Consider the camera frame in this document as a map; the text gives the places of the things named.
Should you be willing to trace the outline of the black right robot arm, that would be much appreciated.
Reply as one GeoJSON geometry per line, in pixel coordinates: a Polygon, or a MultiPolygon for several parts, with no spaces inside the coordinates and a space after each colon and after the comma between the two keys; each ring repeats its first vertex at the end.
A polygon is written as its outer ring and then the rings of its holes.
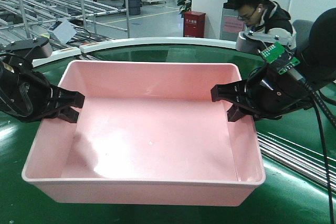
{"type": "Polygon", "coordinates": [[[255,120],[277,119],[300,109],[309,109],[308,97],[319,100],[316,91],[335,80],[335,9],[321,14],[296,49],[278,35],[242,31],[236,50],[260,55],[264,65],[246,80],[216,84],[212,101],[232,104],[227,118],[235,122],[245,115],[255,120]]]}

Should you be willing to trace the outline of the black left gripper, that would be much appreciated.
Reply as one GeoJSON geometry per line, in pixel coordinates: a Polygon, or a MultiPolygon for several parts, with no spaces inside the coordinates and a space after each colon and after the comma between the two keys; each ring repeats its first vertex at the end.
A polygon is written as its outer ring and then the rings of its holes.
{"type": "Polygon", "coordinates": [[[43,118],[77,123],[79,112],[71,107],[82,108],[84,101],[80,92],[50,84],[43,74],[33,71],[30,61],[1,61],[1,111],[24,123],[43,118]]]}

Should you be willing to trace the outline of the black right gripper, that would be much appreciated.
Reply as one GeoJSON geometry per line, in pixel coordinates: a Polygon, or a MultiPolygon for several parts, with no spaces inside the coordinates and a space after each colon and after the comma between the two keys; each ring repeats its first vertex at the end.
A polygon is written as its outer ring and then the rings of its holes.
{"type": "Polygon", "coordinates": [[[228,122],[236,122],[246,115],[254,115],[255,120],[277,120],[284,114],[312,108],[303,84],[288,73],[278,75],[261,70],[247,80],[216,84],[211,88],[213,102],[242,102],[247,97],[252,108],[233,104],[227,110],[228,122]]]}

